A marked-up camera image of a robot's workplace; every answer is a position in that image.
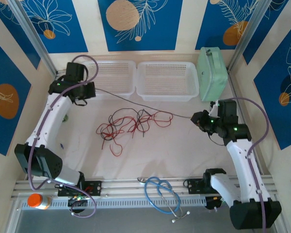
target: mint green box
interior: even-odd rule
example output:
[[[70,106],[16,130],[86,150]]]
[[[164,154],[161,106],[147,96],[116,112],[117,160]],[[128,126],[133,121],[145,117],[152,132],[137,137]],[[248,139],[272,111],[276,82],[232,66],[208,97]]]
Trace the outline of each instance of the mint green box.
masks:
[[[218,100],[227,83],[227,70],[220,49],[202,47],[196,69],[201,100]]]

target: tangled wires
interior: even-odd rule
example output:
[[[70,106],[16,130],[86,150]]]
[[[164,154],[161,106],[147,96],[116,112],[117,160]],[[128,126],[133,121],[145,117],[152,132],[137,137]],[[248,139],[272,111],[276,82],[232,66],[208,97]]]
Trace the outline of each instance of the tangled wires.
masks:
[[[123,110],[131,110],[136,114],[136,118],[133,116],[124,116],[120,118],[115,118],[114,115]],[[168,120],[159,119],[162,115],[168,115]],[[116,110],[112,115],[109,116],[108,123],[103,123],[99,125],[96,130],[96,133],[99,134],[103,143],[101,149],[103,149],[103,145],[105,141],[114,141],[114,143],[120,147],[120,152],[118,154],[114,153],[111,145],[109,145],[111,153],[114,156],[120,156],[123,151],[123,147],[121,144],[116,142],[116,138],[123,133],[131,133],[132,138],[136,131],[140,131],[143,133],[143,137],[145,133],[150,129],[150,122],[154,121],[155,124],[161,128],[165,128],[171,125],[171,120],[174,118],[173,114],[163,111],[157,111],[154,114],[150,114],[145,109],[136,111],[133,108],[121,108]]]

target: blue stethoscope tubing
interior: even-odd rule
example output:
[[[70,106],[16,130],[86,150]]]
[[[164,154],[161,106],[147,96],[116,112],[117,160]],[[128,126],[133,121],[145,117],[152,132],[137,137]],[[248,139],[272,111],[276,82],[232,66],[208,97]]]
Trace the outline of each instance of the blue stethoscope tubing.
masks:
[[[173,194],[173,195],[175,196],[175,198],[176,198],[177,201],[178,201],[178,204],[177,204],[177,206],[176,206],[176,208],[174,209],[173,212],[172,212],[172,211],[165,211],[165,210],[162,210],[161,208],[157,207],[157,206],[156,206],[156,205],[151,201],[151,199],[149,198],[149,196],[148,196],[148,194],[147,194],[147,191],[146,191],[146,187],[147,187],[148,183],[151,183],[151,184],[153,184],[153,185],[156,186],[157,192],[158,192],[158,194],[160,195],[161,198],[163,198],[163,195],[162,195],[162,193],[161,193],[161,191],[160,191],[160,188],[162,188],[162,189],[164,189],[164,190],[170,192],[171,194]],[[155,176],[150,177],[150,178],[147,179],[147,181],[145,182],[145,197],[146,197],[146,199],[150,202],[150,204],[151,204],[155,209],[157,209],[158,211],[160,211],[160,212],[162,212],[162,213],[164,213],[164,214],[167,214],[167,215],[174,215],[174,213],[175,213],[176,211],[178,211],[178,209],[180,208],[180,197],[179,197],[179,195],[178,195],[177,193],[175,193],[175,192],[173,191],[172,186],[170,185],[170,183],[169,183],[168,181],[166,181],[166,180],[160,180],[158,177],[155,177]]]

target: white plastic basket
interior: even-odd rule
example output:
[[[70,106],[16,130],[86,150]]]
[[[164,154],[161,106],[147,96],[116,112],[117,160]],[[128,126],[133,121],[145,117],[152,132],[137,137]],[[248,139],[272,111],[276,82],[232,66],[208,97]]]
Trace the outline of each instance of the white plastic basket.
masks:
[[[198,78],[191,62],[141,62],[137,94],[146,101],[189,101],[198,96]]]
[[[136,63],[133,61],[97,61],[98,74],[94,79],[95,88],[109,91],[113,94],[128,99],[135,91]],[[96,65],[93,61],[82,62],[89,71],[88,77],[91,78],[96,72]],[[96,91],[94,100],[110,100],[116,97]]]

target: stethoscope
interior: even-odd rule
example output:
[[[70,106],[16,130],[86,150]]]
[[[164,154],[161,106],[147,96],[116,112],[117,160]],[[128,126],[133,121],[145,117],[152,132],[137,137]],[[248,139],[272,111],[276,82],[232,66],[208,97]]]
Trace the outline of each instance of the stethoscope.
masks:
[[[187,211],[186,214],[183,215],[183,211],[182,211],[182,209],[181,209],[181,207],[180,207],[180,203],[181,203],[181,201],[180,201],[180,197],[179,197],[179,195],[178,195],[177,193],[175,193],[175,192],[173,191],[173,188],[172,188],[172,186],[170,185],[170,183],[169,183],[168,181],[166,181],[166,180],[160,180],[158,177],[154,177],[154,176],[150,177],[150,178],[147,179],[147,180],[146,180],[146,179],[142,179],[142,178],[138,178],[138,181],[141,182],[141,183],[144,183],[144,184],[145,184],[145,197],[146,197],[146,199],[150,202],[150,204],[151,204],[155,209],[157,209],[158,211],[160,211],[160,212],[162,212],[162,213],[164,213],[164,214],[167,214],[167,215],[174,215],[174,216],[176,217],[176,219],[171,220],[173,223],[176,222],[177,220],[182,219],[182,218],[184,218],[185,216],[187,216],[187,215],[190,214],[190,211]],[[158,192],[159,196],[163,199],[164,203],[167,205],[167,207],[168,207],[168,209],[169,209],[170,211],[162,210],[161,208],[159,208],[158,206],[156,206],[156,205],[153,203],[153,201],[149,198],[149,196],[148,196],[148,194],[147,194],[147,190],[146,190],[147,185],[148,185],[149,183],[150,183],[150,184],[153,184],[153,185],[156,186],[156,189],[157,189],[157,192]],[[175,207],[174,210],[169,206],[167,200],[165,199],[165,197],[164,197],[163,194],[161,193],[160,188],[162,188],[162,189],[168,191],[169,193],[171,193],[171,194],[175,197],[175,199],[178,201],[178,204],[177,204],[177,206]],[[177,212],[178,210],[181,211],[181,216],[177,216],[177,215],[176,215],[176,212]]]

